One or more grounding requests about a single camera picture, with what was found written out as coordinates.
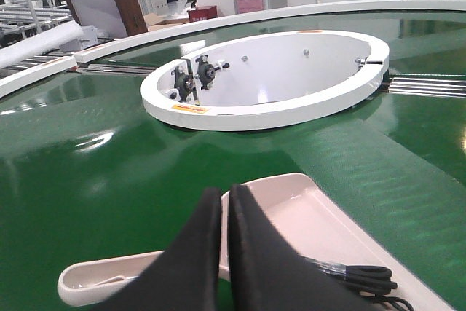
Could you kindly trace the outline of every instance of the round opening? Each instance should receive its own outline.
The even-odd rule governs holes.
[[[196,50],[141,85],[148,113],[199,130],[292,125],[348,108],[380,85],[380,39],[342,31],[294,31]]]

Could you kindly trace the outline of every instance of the red box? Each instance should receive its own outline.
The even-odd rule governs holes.
[[[189,22],[207,20],[217,17],[217,7],[196,7],[193,10],[188,10]]]

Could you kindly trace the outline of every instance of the green conveyor belt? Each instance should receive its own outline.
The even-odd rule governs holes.
[[[390,72],[466,73],[466,15],[368,12],[235,25],[100,60],[159,66],[206,45],[294,29],[386,40]],[[0,310],[68,307],[80,261],[164,249],[206,186],[280,173],[328,196],[457,310],[466,310],[466,100],[377,92],[273,130],[183,130],[149,116],[138,76],[63,73],[0,100]],[[220,311],[233,310],[222,281]]]

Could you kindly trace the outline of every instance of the black foam pad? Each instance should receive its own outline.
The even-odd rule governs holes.
[[[213,311],[221,236],[221,193],[208,188],[171,245],[94,311]]]
[[[228,254],[238,311],[375,310],[306,262],[244,185],[229,193]]]

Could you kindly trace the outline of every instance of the white plastic tray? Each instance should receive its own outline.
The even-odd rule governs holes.
[[[393,271],[398,289],[418,311],[453,310],[339,209],[308,176],[300,173],[246,183],[271,222],[302,255],[346,265],[381,265]],[[222,197],[220,272],[229,279],[226,246],[228,192]],[[73,306],[102,301],[147,267],[161,251],[89,261],[65,269],[58,293]]]

